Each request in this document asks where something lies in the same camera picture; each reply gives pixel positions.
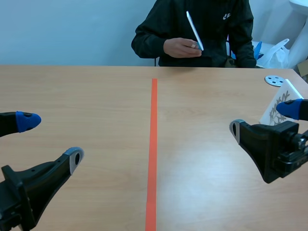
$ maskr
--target metal disc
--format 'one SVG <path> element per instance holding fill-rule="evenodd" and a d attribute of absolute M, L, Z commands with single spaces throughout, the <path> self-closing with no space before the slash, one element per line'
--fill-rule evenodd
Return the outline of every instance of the metal disc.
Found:
<path fill-rule="evenodd" d="M 266 76 L 265 82 L 276 87 L 281 87 L 281 85 L 284 83 L 284 78 L 280 76 Z"/>

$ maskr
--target black hoodie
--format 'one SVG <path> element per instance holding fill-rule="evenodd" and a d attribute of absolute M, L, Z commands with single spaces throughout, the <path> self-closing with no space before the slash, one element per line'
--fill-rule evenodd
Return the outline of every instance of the black hoodie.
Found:
<path fill-rule="evenodd" d="M 173 58 L 164 52 L 167 39 L 196 41 L 186 16 L 189 11 L 204 51 L 201 57 Z M 249 0 L 157 0 L 145 21 L 136 29 L 131 44 L 141 58 L 157 58 L 160 66 L 223 67 L 226 41 L 239 67 L 256 66 L 252 46 L 253 15 Z"/>

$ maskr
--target screw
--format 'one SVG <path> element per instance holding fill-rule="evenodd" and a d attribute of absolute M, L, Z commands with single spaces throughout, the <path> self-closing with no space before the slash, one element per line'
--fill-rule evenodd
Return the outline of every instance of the screw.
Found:
<path fill-rule="evenodd" d="M 300 150 L 303 150 L 303 149 L 305 148 L 305 146 L 306 146 L 306 140 L 303 139 L 303 138 L 301 138 L 301 139 L 299 140 L 299 142 L 298 142 L 298 148 L 299 148 Z"/>

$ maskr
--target white paper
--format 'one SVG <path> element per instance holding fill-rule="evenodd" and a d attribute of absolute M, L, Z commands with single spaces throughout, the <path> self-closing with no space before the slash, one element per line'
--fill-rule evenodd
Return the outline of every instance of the white paper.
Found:
<path fill-rule="evenodd" d="M 202 42 L 201 42 L 201 40 L 200 40 L 200 37 L 199 37 L 199 35 L 198 35 L 198 33 L 197 33 L 196 28 L 194 27 L 193 20 L 192 20 L 192 18 L 191 18 L 191 16 L 190 16 L 190 14 L 189 14 L 188 11 L 186 12 L 186 15 L 187 15 L 188 21 L 189 21 L 189 23 L 190 23 L 190 25 L 191 25 L 191 27 L 192 27 L 193 33 L 194 33 L 194 35 L 196 36 L 196 39 L 197 39 L 197 42 L 198 42 L 198 46 L 199 46 L 199 48 L 200 48 L 202 51 L 204 51 L 203 44 L 202 44 Z"/>
<path fill-rule="evenodd" d="M 277 110 L 276 107 L 279 103 L 286 102 L 289 100 L 303 99 L 301 94 L 296 90 L 292 83 L 286 79 L 282 86 L 279 88 L 277 94 L 269 104 L 265 113 L 260 119 L 260 124 L 264 125 L 277 125 L 283 123 L 284 121 L 294 121 L 293 119 L 286 118 L 282 116 Z"/>

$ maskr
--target white wall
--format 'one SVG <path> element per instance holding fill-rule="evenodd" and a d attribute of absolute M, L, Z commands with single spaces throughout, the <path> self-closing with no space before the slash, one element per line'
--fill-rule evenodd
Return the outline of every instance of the white wall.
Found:
<path fill-rule="evenodd" d="M 306 16 L 293 11 L 289 0 L 250 0 L 255 17 L 253 39 L 270 44 L 290 39 L 290 48 L 302 30 Z"/>
<path fill-rule="evenodd" d="M 0 64 L 153 65 L 130 44 L 154 1 L 0 0 Z M 294 41 L 305 18 L 288 0 L 250 2 L 254 40 Z"/>

